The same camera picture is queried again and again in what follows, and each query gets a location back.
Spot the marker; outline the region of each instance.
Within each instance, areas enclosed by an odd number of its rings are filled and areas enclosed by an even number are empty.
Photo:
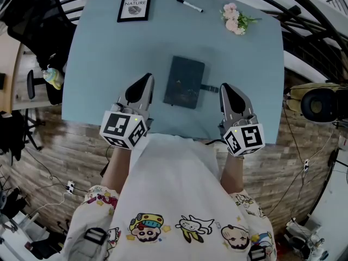
[[[196,7],[196,6],[193,6],[192,4],[190,4],[190,3],[188,3],[188,2],[186,2],[186,1],[184,1],[184,0],[176,0],[176,1],[178,1],[178,2],[180,2],[180,3],[183,3],[183,4],[186,5],[186,6],[189,6],[189,7],[193,8],[193,9],[199,11],[200,13],[203,12],[203,10],[202,10],[201,8]]]

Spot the framed picture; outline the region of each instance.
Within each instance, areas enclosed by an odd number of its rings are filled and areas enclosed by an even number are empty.
[[[122,0],[117,22],[148,19],[151,0]]]

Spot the wire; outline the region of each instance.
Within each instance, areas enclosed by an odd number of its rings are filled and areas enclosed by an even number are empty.
[[[326,144],[329,142],[329,140],[330,140],[330,138],[331,138],[331,136],[332,136],[334,130],[335,130],[335,128],[332,128],[331,134],[330,134],[330,136],[328,137],[328,139],[326,140],[324,146],[323,146],[319,151],[317,151],[317,153],[315,153],[314,155],[312,155],[312,156],[309,158],[308,162],[309,162],[316,154],[318,154],[318,156],[317,156],[317,158],[316,158],[316,159],[318,159],[318,157],[319,157],[321,151],[325,148]]]
[[[30,155],[32,156],[32,158],[33,158],[34,160],[36,160],[39,164],[41,164],[41,165],[48,171],[48,173],[49,173],[49,179],[50,179],[51,181],[53,181],[53,178],[56,178],[56,179],[59,181],[59,184],[61,184],[62,186],[64,186],[65,189],[68,189],[68,186],[65,185],[65,184],[63,184],[62,181],[61,181],[57,176],[52,175],[51,171],[50,171],[42,162],[38,161],[27,149],[25,149],[25,150],[27,151],[28,154],[30,154]],[[88,192],[88,191],[85,191],[85,190],[82,190],[82,189],[78,189],[78,188],[76,188],[76,187],[74,187],[74,189],[83,191],[83,192],[85,192],[85,193]]]
[[[75,188],[74,187],[74,189],[77,189],[77,190],[79,190],[79,191],[83,191],[83,192],[85,192],[85,193],[87,193],[88,191],[86,191],[86,190],[83,190],[83,189],[78,189],[78,188]]]
[[[221,142],[221,143],[224,143],[224,144],[227,144],[224,140],[221,140],[221,139],[215,139],[213,141],[210,141],[208,143],[206,143],[206,145],[210,145],[210,144],[213,144],[215,142]]]
[[[346,181],[347,181],[347,184],[348,184],[348,169],[347,169],[347,172],[343,172],[343,171],[339,171],[339,170],[333,170],[333,171],[346,174]]]
[[[107,148],[107,151],[105,152],[105,156],[106,156],[108,162],[110,162],[110,160],[109,160],[109,158],[108,158],[108,151],[109,151],[110,147],[111,147],[111,145]]]
[[[293,179],[293,181],[291,182],[291,184],[289,185],[288,189],[286,190],[286,192],[283,194],[282,198],[278,201],[278,203],[275,205],[275,207],[272,209],[272,211],[269,212],[269,214],[267,216],[269,216],[277,207],[278,205],[282,202],[283,198],[285,197],[285,195],[287,194],[287,192],[289,191],[289,189],[291,188],[291,186],[293,185],[293,183],[295,182],[295,180],[297,179],[297,177],[301,174],[301,172],[303,171],[303,169],[301,169],[301,171],[299,172],[299,174],[296,175],[296,177]]]
[[[305,174],[305,176],[303,176],[303,174],[304,174],[304,170],[302,171],[302,175],[301,175],[301,178],[302,178],[302,185],[301,185],[301,188],[300,188],[300,191],[299,191],[299,195],[297,196],[297,200],[296,200],[296,203],[295,203],[295,205],[293,206],[293,208],[291,209],[291,213],[290,213],[290,219],[293,219],[293,211],[294,211],[294,209],[296,208],[296,206],[297,206],[297,204],[298,204],[298,202],[299,202],[299,199],[300,199],[300,195],[301,195],[301,191],[302,191],[302,189],[303,189],[303,186],[305,185],[305,177],[306,177],[306,175],[307,175],[307,173]]]
[[[63,183],[61,182],[61,180],[60,180],[57,176],[52,175],[52,173],[50,172],[50,170],[49,170],[43,163],[41,163],[40,161],[38,161],[27,149],[25,149],[25,150],[27,151],[28,154],[30,154],[30,155],[32,156],[33,159],[35,159],[39,164],[41,164],[41,165],[48,171],[48,173],[49,173],[49,179],[50,179],[51,181],[53,181],[53,178],[56,178],[56,179],[59,181],[59,183],[61,183],[61,184],[62,184],[63,186],[65,186],[65,187],[67,187],[67,185],[63,184]]]
[[[66,195],[66,194],[69,194],[69,193],[70,193],[70,192],[65,192],[65,193],[63,193],[63,201],[61,201],[60,203],[48,203],[48,204],[46,204],[46,205],[43,205],[42,207],[40,207],[40,208],[36,209],[35,211],[33,211],[29,216],[31,217],[31,216],[32,216],[33,214],[35,214],[38,210],[44,208],[45,206],[48,206],[48,205],[61,205],[61,204],[63,204],[64,201],[65,201],[65,195]]]
[[[285,108],[284,108],[284,103],[282,103],[282,107],[283,107],[283,110],[284,110],[285,118],[287,119],[287,123],[288,123],[289,130],[290,130],[290,132],[291,132],[291,135],[293,136],[293,139],[294,139],[294,142],[295,142],[295,145],[296,145],[297,152],[299,153],[299,158],[300,158],[301,162],[302,162],[303,164],[305,164],[305,163],[303,162],[302,158],[301,158],[300,150],[299,150],[299,147],[298,147],[298,145],[297,145],[296,139],[295,139],[295,137],[294,137],[294,133],[293,133],[293,131],[291,130],[291,127],[290,127],[290,124],[289,124],[289,120],[288,120],[288,116],[287,116],[287,112],[285,111]]]

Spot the speaker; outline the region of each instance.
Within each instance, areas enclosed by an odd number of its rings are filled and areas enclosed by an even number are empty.
[[[331,89],[307,92],[301,100],[302,114],[314,122],[332,122],[337,118],[337,96]]]

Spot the chair leg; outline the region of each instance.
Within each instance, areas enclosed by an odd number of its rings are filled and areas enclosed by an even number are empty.
[[[37,149],[38,151],[40,151],[40,150],[42,149],[42,147],[41,147],[41,146],[40,146],[40,147],[37,147],[37,145],[36,145],[36,143],[35,143],[35,141],[34,141],[32,135],[30,134],[30,131],[29,131],[28,129],[26,129],[25,132],[26,132],[26,135],[27,135],[28,139],[29,139],[30,142],[33,144],[33,146],[35,147],[35,149]]]

